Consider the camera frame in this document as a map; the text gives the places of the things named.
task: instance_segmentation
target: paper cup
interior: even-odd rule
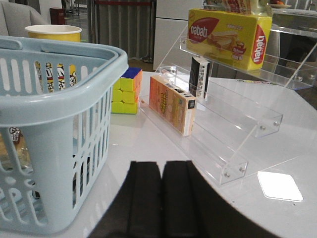
[[[29,37],[80,42],[81,28],[69,25],[33,25],[25,27]]]
[[[33,25],[25,27],[25,30],[28,32],[30,38],[38,39],[49,39],[49,40],[59,40],[59,41],[74,41],[80,42],[80,33],[81,28],[77,26],[69,25]],[[40,80],[41,87],[42,84],[42,73],[41,65],[39,62],[35,63],[37,74]],[[52,67],[57,67],[58,75],[53,76]],[[50,62],[47,62],[45,65],[46,79],[48,92],[58,91],[65,89],[65,75],[64,75],[63,63],[58,65],[52,65]],[[76,67],[74,65],[69,65],[69,85],[73,86],[77,83],[76,77]],[[54,81],[58,80],[58,89],[54,88]]]

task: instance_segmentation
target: biscuit package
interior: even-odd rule
[[[263,65],[272,17],[191,9],[187,49],[243,70]]]
[[[192,133],[196,97],[159,75],[150,79],[149,106],[183,136]]]
[[[269,0],[204,0],[206,9],[224,10],[244,15],[267,15]]]

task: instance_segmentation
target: yellow snack box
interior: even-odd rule
[[[272,17],[191,9],[187,49],[243,70],[263,65]]]
[[[196,97],[190,92],[171,84],[159,75],[151,76],[150,108],[184,136],[192,133],[195,102]]]

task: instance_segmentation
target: light blue basket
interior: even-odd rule
[[[54,88],[58,64],[64,75],[75,65],[77,83],[65,77],[66,88],[49,93],[48,62]],[[51,234],[71,224],[107,158],[112,85],[127,68],[115,47],[0,37],[0,132],[11,163],[0,166],[0,228]],[[25,139],[26,167],[12,127]]]

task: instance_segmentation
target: black object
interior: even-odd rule
[[[90,238],[158,238],[160,173],[155,162],[131,162],[117,196]]]
[[[204,57],[192,57],[189,74],[189,91],[195,97],[206,97],[209,69],[210,62]]]
[[[228,202],[191,161],[131,162],[90,238],[277,238]]]

